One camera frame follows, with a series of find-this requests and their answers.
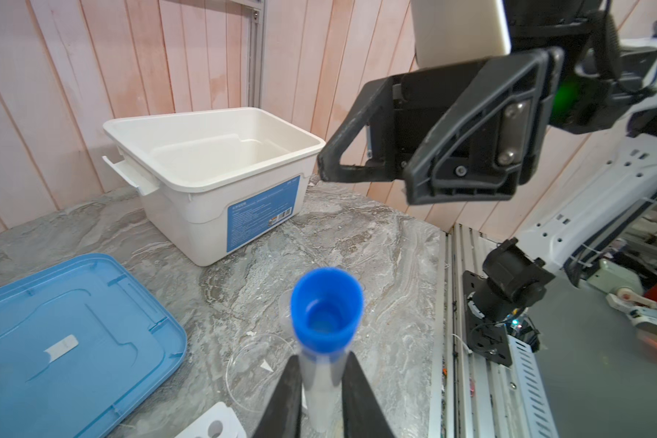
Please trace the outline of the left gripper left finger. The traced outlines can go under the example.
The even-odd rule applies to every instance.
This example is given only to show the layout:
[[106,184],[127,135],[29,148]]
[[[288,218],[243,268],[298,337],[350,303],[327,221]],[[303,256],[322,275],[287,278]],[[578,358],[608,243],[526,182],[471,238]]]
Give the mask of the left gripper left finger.
[[292,355],[252,437],[301,437],[301,394],[299,356]]

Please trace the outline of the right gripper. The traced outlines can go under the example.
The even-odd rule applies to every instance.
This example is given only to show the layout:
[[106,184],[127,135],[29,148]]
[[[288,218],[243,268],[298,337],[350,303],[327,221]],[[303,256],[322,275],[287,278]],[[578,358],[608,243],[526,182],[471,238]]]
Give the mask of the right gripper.
[[[505,201],[549,128],[609,129],[657,95],[657,20],[622,42],[609,1],[415,1],[417,71],[368,82],[318,156],[330,183],[401,180],[412,205]],[[372,151],[344,164],[354,142]]]

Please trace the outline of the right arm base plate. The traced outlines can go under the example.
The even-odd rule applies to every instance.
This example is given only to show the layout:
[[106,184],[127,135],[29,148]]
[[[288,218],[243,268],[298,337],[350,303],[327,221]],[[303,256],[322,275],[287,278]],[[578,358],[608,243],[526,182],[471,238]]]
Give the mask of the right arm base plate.
[[513,310],[501,318],[489,319],[475,304],[475,297],[489,292],[487,281],[471,271],[462,275],[465,298],[465,343],[472,352],[488,361],[510,367],[513,353],[508,337],[527,344],[536,353],[540,350],[540,331],[527,315],[527,310]]

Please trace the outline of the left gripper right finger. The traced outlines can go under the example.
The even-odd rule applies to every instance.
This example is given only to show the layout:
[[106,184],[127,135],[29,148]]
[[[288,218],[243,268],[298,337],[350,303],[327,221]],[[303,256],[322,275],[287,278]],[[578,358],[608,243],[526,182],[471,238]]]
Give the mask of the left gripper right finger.
[[357,356],[350,351],[341,379],[343,430],[346,438],[394,438]]

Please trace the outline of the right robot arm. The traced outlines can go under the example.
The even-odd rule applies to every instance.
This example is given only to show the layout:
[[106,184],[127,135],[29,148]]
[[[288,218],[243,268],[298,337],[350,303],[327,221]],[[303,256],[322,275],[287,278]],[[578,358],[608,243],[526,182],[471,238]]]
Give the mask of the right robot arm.
[[364,85],[319,153],[322,180],[401,180],[409,204],[507,201],[538,169],[548,127],[628,122],[622,151],[581,191],[463,273],[469,350],[512,360],[507,329],[555,273],[577,281],[610,224],[657,197],[657,21],[620,40],[608,1],[415,1],[411,73]]

